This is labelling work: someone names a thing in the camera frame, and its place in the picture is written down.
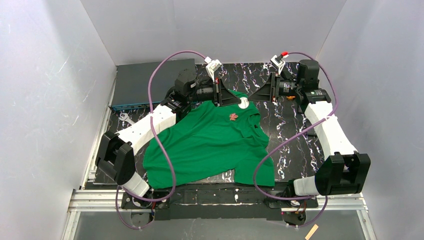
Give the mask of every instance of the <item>black device on table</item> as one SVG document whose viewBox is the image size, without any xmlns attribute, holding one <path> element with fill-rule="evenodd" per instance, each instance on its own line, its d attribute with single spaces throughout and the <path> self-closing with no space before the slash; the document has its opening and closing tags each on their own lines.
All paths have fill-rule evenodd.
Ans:
<svg viewBox="0 0 424 240">
<path fill-rule="evenodd" d="M 310 105 L 317 103 L 321 105 L 323 102 L 330 104 L 331 100 L 327 92 L 318 87 L 319 70 L 318 62 L 301 60 L 296 78 L 285 74 L 284 71 L 280 74 L 272 72 L 264 86 L 251 94 L 248 99 L 250 101 L 276 101 L 278 97 L 294 96 L 299 110 L 302 112 L 307 111 Z M 196 79 L 196 75 L 192 71 L 183 70 L 175 80 L 175 86 L 168 91 L 166 99 L 160 105 L 168 108 L 175 115 L 175 124 L 190 112 L 193 102 L 202 101 L 212 101 L 217 107 L 240 103 L 240 100 L 225 88 L 219 77 Z M 109 131 L 103 135 L 96 165 L 118 185 L 125 185 L 136 175 L 134 154 L 137 153 L 137 149 L 132 148 L 133 142 L 121 139 L 120 132 Z M 272 194 L 294 197 L 360 193 L 369 167 L 370 159 L 367 154 L 359 154 L 356 150 L 350 154 L 334 151 L 326 155 L 326 161 L 315 176 L 309 177 L 309 179 L 291 180 L 284 190 Z M 290 206 L 288 201 L 270 198 L 267 198 L 265 203 L 271 208 Z"/>
</svg>

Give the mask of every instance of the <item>white tool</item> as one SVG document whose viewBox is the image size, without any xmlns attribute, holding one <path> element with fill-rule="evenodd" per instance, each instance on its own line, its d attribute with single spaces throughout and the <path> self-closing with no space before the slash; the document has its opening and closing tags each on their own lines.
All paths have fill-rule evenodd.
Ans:
<svg viewBox="0 0 424 240">
<path fill-rule="evenodd" d="M 127 123 L 129 123 L 131 125 L 134 125 L 135 124 L 135 122 L 133 122 L 131 120 L 131 118 L 128 116 L 128 113 L 125 113 L 125 112 L 121 112 L 120 115 L 119 115 L 119 117 L 118 117 L 118 119 L 121 120 L 121 121 L 127 122 Z"/>
</svg>

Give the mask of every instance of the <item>green shirt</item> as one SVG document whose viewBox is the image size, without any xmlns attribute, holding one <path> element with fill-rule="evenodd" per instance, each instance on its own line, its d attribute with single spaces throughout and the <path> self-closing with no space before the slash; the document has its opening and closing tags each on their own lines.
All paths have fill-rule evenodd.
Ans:
<svg viewBox="0 0 424 240">
<path fill-rule="evenodd" d="M 239 98 L 247 97 L 240 92 L 233 93 Z M 230 120 L 231 114 L 238 117 Z M 158 137 L 175 169 L 176 184 L 194 182 L 231 169 L 235 171 L 235 182 L 253 184 L 253 172 L 268 154 L 269 138 L 259 125 L 260 119 L 252 102 L 241 109 L 237 104 L 215 107 L 206 101 L 176 125 L 162 131 Z M 144 154 L 143 167 L 154 189 L 172 186 L 171 170 L 155 139 L 150 141 Z M 271 158 L 259 169 L 256 182 L 274 186 Z"/>
</svg>

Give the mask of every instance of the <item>black marble tabletop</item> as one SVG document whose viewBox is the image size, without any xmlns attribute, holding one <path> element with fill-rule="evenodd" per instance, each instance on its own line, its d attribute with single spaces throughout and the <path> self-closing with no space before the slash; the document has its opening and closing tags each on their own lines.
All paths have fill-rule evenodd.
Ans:
<svg viewBox="0 0 424 240">
<path fill-rule="evenodd" d="M 287 69 L 293 75 L 297 73 L 295 62 L 286 63 Z M 207 76 L 205 65 L 196 65 L 197 74 Z M 225 86 L 230 90 L 252 94 L 261 87 L 267 80 L 270 72 L 276 69 L 271 63 L 236 63 L 224 64 L 217 72 L 216 76 L 221 76 Z M 268 152 L 273 150 L 283 141 L 300 132 L 306 127 L 307 119 L 303 114 L 297 112 L 297 105 L 294 100 L 280 98 L 277 103 L 255 102 L 261 114 L 260 126 L 263 132 L 269 136 Z M 150 110 L 134 109 L 122 112 L 134 121 L 142 119 Z M 109 118 L 108 129 L 120 131 L 129 127 L 127 122 L 118 119 L 121 111 L 112 111 Z M 135 156 L 135 165 L 138 173 L 147 178 L 143 168 L 143 155 L 147 148 L 145 145 Z M 274 162 L 274 177 L 276 182 L 287 182 L 294 178 L 303 178 L 314 175 L 324 162 L 324 155 L 317 137 L 302 136 L 293 140 L 271 156 Z M 229 170 L 221 174 L 196 181 L 194 183 L 233 183 L 234 170 Z M 103 172 L 97 169 L 94 184 L 115 184 Z"/>
</svg>

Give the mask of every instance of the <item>gray wall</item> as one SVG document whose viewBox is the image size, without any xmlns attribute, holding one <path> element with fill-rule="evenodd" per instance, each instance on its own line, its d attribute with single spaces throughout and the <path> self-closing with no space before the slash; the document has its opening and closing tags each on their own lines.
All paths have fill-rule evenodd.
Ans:
<svg viewBox="0 0 424 240">
<path fill-rule="evenodd" d="M 1 1 L 0 42 L 0 238 L 60 239 L 116 68 L 80 1 Z"/>
<path fill-rule="evenodd" d="M 161 61 L 181 50 L 222 63 L 269 62 L 283 51 L 316 56 L 346 0 L 81 2 L 122 65 Z"/>
<path fill-rule="evenodd" d="M 419 0 L 348 0 L 318 55 L 343 130 L 371 157 L 363 193 L 384 240 L 424 234 L 423 13 Z"/>
</svg>

